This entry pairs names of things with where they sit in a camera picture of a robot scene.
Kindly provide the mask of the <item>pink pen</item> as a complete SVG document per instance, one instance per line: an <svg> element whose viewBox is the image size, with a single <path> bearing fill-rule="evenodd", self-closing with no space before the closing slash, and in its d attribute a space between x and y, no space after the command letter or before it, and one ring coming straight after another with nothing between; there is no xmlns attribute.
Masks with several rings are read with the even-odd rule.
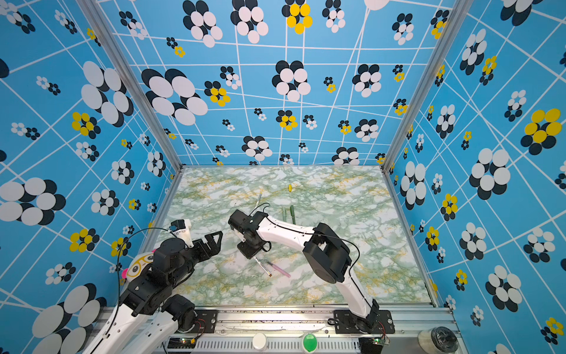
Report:
<svg viewBox="0 0 566 354"><path fill-rule="evenodd" d="M287 278L290 278L290 274L287 273L283 268L279 267L278 265L270 262L270 261L265 261L269 266L271 266L274 270L278 271L279 273L281 273L282 275L284 275Z"/></svg>

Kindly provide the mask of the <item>dark green pen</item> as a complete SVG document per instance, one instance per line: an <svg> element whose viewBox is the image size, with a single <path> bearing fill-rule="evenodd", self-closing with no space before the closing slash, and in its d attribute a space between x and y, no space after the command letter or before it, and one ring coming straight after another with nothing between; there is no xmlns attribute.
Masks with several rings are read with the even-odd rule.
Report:
<svg viewBox="0 0 566 354"><path fill-rule="evenodd" d="M295 208L293 205L290 206L290 215L292 218L292 223L296 224L296 215L295 215Z"/></svg>

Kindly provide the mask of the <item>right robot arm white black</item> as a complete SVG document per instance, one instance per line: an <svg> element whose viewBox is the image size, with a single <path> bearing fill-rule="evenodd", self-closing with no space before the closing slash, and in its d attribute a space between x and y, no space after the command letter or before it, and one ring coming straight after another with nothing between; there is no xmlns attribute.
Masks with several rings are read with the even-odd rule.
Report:
<svg viewBox="0 0 566 354"><path fill-rule="evenodd" d="M241 235L237 248L248 259L274 243L302 252L311 269L320 279L334 284L355 317L355 326L363 333L381 329L380 306L364 290L354 271L350 242L340 238L327 224L301 227L272 218L266 212L247 215L234 211L228 225Z"/></svg>

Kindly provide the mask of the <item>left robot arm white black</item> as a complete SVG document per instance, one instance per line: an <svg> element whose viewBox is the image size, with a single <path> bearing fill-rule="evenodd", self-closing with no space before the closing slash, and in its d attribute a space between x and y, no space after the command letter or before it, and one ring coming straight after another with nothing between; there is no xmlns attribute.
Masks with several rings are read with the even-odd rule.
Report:
<svg viewBox="0 0 566 354"><path fill-rule="evenodd" d="M199 316L195 304L173 290L188 280L195 266L221 251L223 233L207 234L193 246L184 239L165 240L153 262L130 281L118 305L84 353L153 353L176 332L191 333L194 344L215 329L215 314Z"/></svg>

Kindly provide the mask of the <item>white marker pen yellow end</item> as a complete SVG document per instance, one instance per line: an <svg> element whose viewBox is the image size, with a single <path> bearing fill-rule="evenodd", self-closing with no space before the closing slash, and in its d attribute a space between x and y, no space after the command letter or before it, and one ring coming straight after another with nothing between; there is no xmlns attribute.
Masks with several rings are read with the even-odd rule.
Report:
<svg viewBox="0 0 566 354"><path fill-rule="evenodd" d="M259 202L261 202L261 199L262 199L262 193L259 194L259 196L258 196L258 198L257 198L257 200L256 200L256 203L255 203L255 207L254 207L254 208L256 208L256 207L259 206Z"/></svg>

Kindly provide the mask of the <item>plush toy with glasses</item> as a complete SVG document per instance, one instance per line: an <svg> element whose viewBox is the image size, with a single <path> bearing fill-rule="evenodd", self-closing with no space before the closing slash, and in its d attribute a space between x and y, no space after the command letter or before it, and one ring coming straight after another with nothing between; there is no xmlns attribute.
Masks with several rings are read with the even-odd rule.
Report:
<svg viewBox="0 0 566 354"><path fill-rule="evenodd" d="M121 263L115 265L115 271L119 274L119 285L125 284L135 280L143 271L144 267L153 262L153 252L145 252L137 255L132 259L127 267L123 267Z"/></svg>

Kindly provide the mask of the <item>white round button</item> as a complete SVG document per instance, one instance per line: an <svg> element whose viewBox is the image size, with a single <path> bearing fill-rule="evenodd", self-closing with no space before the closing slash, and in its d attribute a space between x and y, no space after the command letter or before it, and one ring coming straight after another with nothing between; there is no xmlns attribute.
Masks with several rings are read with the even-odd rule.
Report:
<svg viewBox="0 0 566 354"><path fill-rule="evenodd" d="M253 349L266 351L268 349L268 337L264 333L256 333L252 339Z"/></svg>

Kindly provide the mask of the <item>green push button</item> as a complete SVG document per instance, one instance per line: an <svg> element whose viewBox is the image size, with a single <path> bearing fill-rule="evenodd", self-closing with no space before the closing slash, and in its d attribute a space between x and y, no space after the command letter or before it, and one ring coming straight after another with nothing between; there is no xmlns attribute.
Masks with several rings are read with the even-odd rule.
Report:
<svg viewBox="0 0 566 354"><path fill-rule="evenodd" d="M301 340L302 351L306 354L313 354L318 349L318 339L312 333L306 333Z"/></svg>

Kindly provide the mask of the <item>tape roll spool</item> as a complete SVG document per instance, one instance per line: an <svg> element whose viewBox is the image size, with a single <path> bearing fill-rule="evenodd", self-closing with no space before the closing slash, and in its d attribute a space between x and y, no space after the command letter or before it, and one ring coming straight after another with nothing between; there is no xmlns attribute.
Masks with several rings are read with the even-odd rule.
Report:
<svg viewBox="0 0 566 354"><path fill-rule="evenodd" d="M456 353L459 349L456 334L442 326L421 331L418 335L418 343L427 354Z"/></svg>

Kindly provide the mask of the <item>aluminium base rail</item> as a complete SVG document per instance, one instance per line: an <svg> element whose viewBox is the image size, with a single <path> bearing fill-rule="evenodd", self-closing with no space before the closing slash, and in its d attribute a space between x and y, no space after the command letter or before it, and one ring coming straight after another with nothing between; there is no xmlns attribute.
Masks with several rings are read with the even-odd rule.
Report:
<svg viewBox="0 0 566 354"><path fill-rule="evenodd" d="M197 307L199 316L215 314L215 329L196 343L191 333L174 333L153 353L303 353L301 340L306 333L318 339L315 353L424 353L418 335L434 327L451 329L458 339L457 353L467 353L460 330L451 311L428 304L393 305L382 309L387 331L381 334L360 333L353 327L354 318L344 305L297 306L218 306ZM256 333L268 337L268 349L253 349Z"/></svg>

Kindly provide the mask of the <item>aluminium corner post left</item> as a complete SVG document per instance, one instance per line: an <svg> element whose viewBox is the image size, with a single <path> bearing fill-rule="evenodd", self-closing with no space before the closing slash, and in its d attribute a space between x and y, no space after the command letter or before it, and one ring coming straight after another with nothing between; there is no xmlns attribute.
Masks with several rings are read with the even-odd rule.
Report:
<svg viewBox="0 0 566 354"><path fill-rule="evenodd" d="M118 71L126 88L131 93L133 102L139 109L139 113L145 119L157 142L162 147L165 156L169 159L176 173L183 169L181 160L175 152L172 143L165 137L162 124L159 122L141 86L136 80L136 76L128 65L124 51L119 47L115 37L111 33L108 22L103 18L103 13L99 9L96 1L77 1L79 8L83 12L86 20L93 27L94 32L103 43L103 48Z"/></svg>

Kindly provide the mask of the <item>aluminium corner post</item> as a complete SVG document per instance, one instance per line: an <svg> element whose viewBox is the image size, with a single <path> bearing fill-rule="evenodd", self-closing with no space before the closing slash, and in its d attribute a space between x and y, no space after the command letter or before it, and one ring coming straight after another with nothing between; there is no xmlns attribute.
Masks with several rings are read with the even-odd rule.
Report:
<svg viewBox="0 0 566 354"><path fill-rule="evenodd" d="M162 124L159 122L141 86L136 80L136 76L128 65L124 51L119 47L115 37L111 33L108 22L103 18L103 13L99 9L96 1L77 1L79 8L83 12L86 20L93 27L94 32L103 43L103 48L118 71L126 88L131 93L133 102L139 109L139 113L145 119L157 142L162 147L165 156L169 159L176 173L183 169L181 160L175 152L172 143L165 137Z"/></svg>
<svg viewBox="0 0 566 354"><path fill-rule="evenodd" d="M404 115L404 118L402 118L392 144L386 154L386 161L383 165L384 173L387 173L393 163L395 163L396 157L401 150L403 142L405 141L405 135L416 119L419 109L422 107L424 100L432 87L433 78L436 76L440 66L444 63L444 59L452 47L472 4L473 0L458 0L455 2L455 6L450 12L447 29L445 29L432 52L430 60L418 82L414 95L410 100L408 112Z"/></svg>

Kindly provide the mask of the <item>aluminium corner post right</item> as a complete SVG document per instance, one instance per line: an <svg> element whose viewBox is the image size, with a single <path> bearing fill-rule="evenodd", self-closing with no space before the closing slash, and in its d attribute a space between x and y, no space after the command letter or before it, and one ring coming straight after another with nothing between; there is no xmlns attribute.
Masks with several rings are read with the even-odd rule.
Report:
<svg viewBox="0 0 566 354"><path fill-rule="evenodd" d="M383 165L384 173L387 173L393 163L395 163L396 157L401 150L403 142L405 141L405 135L416 119L419 109L422 107L424 100L432 87L433 78L436 76L440 66L444 63L444 59L452 47L472 4L473 0L458 0L455 2L455 6L450 12L447 29L445 29L432 52L430 60L418 82L414 95L410 100L408 112L404 115L404 118L402 118L392 144L386 154L386 161Z"/></svg>

